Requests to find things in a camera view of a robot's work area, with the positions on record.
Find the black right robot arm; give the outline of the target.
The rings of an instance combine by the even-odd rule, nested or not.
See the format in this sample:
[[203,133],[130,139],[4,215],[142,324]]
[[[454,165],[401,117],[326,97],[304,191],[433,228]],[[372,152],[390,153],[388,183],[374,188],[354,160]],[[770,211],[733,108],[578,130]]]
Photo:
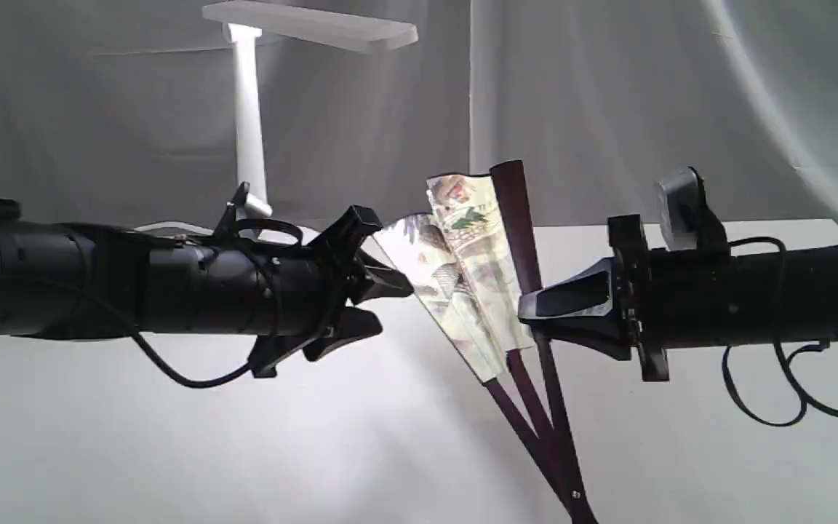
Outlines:
[[732,255],[723,228],[704,250],[649,248],[638,215],[607,222],[612,256],[523,295],[533,334],[638,356],[642,379],[669,380],[669,349],[838,341],[838,245]]

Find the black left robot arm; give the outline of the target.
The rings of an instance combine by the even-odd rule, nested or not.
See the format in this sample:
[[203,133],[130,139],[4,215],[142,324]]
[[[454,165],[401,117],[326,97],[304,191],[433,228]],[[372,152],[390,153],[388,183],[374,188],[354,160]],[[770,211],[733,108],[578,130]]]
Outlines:
[[[131,338],[176,384],[203,390],[243,375],[276,377],[296,352],[319,361],[378,336],[365,301],[408,298],[404,274],[363,242],[381,229],[375,212],[349,207],[303,241],[292,223],[250,218],[242,196],[209,234],[171,237],[99,223],[34,223],[0,199],[0,336],[40,341]],[[253,336],[246,361],[212,379],[189,379],[146,333]]]

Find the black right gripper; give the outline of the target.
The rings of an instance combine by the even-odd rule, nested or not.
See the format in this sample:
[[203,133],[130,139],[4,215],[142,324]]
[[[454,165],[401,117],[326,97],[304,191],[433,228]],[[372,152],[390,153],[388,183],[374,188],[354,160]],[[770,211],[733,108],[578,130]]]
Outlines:
[[645,228],[641,216],[619,215],[607,219],[609,246],[614,259],[602,258],[585,271],[524,294],[519,299],[520,322],[542,322],[550,319],[602,317],[614,309],[616,302],[626,326],[628,341],[619,336],[609,336],[594,330],[569,329],[548,325],[535,325],[532,334],[550,341],[562,341],[593,349],[615,361],[632,359],[631,347],[637,349],[642,381],[666,382],[671,378],[668,357],[661,338],[655,334],[650,322],[649,288],[651,266]]

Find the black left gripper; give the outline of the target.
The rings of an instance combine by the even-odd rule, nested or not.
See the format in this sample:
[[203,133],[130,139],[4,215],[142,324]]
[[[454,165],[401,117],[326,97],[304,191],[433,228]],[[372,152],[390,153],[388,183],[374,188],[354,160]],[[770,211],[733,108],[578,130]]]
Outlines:
[[381,335],[380,319],[358,304],[415,294],[403,273],[364,253],[363,243],[381,229],[369,207],[350,206],[307,243],[292,223],[269,218],[247,225],[293,238],[264,241],[262,258],[254,258],[276,318],[247,355],[253,378],[275,378],[277,365],[297,352],[317,362],[347,344]]

